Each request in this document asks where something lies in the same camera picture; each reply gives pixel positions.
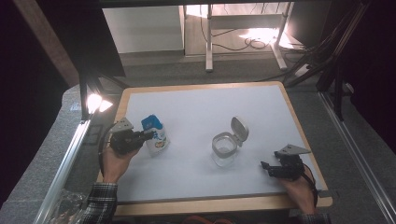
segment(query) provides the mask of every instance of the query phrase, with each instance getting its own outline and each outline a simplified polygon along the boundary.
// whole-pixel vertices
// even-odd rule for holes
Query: plaid sleeve
[[[117,184],[94,183],[80,223],[110,223],[117,207]]]
[[[299,215],[300,223],[304,224],[331,224],[329,214]]]

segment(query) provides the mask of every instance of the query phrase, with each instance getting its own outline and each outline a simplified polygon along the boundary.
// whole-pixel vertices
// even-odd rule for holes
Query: wall
[[[119,53],[184,49],[179,7],[105,8],[103,11]]]

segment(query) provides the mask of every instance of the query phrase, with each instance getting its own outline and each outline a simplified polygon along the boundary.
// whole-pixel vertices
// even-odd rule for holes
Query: aluminum rail
[[[337,131],[343,138],[343,141],[346,144],[346,147],[353,161],[356,163],[356,166],[361,172],[361,176],[366,182],[367,187],[372,192],[376,202],[378,203],[378,206],[381,209],[385,219],[388,223],[396,223],[396,210],[394,208],[392,200],[389,198],[388,194],[384,190],[384,187],[382,187],[381,183],[375,177],[375,174],[373,173],[366,159],[364,159],[364,156],[361,154],[361,150],[359,149],[358,145],[350,134],[345,123],[341,121],[333,112],[332,100],[330,99],[329,94],[320,92],[319,96],[327,111],[329,112],[329,115],[332,119],[332,122],[335,124]]]
[[[55,204],[57,203],[61,191],[64,187],[64,184],[69,176],[71,169],[73,168],[74,161],[77,157],[80,146],[82,145],[82,141],[88,128],[90,127],[92,120],[92,115],[89,116],[87,120],[82,120],[78,125],[76,132],[73,136],[72,141],[70,142],[69,148],[64,155],[64,159],[52,180],[52,183],[49,187],[49,191],[47,192],[46,197],[44,198],[43,203],[41,204],[40,209],[35,217],[34,223],[42,224],[47,223],[49,221],[50,215],[52,214]]]

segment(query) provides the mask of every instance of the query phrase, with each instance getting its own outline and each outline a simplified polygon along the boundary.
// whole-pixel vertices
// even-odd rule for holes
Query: dark background
[[[308,7],[309,3],[296,3],[291,31],[306,45],[315,45],[332,31],[352,2],[312,2],[319,10]],[[87,14],[51,10],[45,1],[40,4],[79,72],[123,76],[100,10]],[[341,63],[345,81],[355,89],[351,102],[396,151],[394,11],[390,1],[373,2],[346,45]],[[12,1],[1,1],[0,16],[3,203],[41,146],[69,87]],[[86,64],[97,68],[90,70]]]

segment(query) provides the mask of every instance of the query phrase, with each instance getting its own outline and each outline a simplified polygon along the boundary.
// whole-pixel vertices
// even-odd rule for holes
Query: hand
[[[133,150],[125,155],[119,155],[114,152],[113,148],[107,147],[103,150],[103,167],[105,183],[117,183],[120,177],[125,174],[128,169],[131,158],[137,154],[139,150]]]
[[[314,180],[314,177],[309,171],[309,168],[307,168],[306,165],[304,166],[304,168],[305,174],[311,180]],[[289,194],[291,200],[298,205],[298,207],[304,214],[314,215],[318,212],[314,205],[314,194],[312,192],[312,189],[310,188],[308,182],[302,176],[300,176],[295,181],[290,181],[288,179],[282,178],[279,178],[278,180],[280,184],[285,187],[286,192]]]

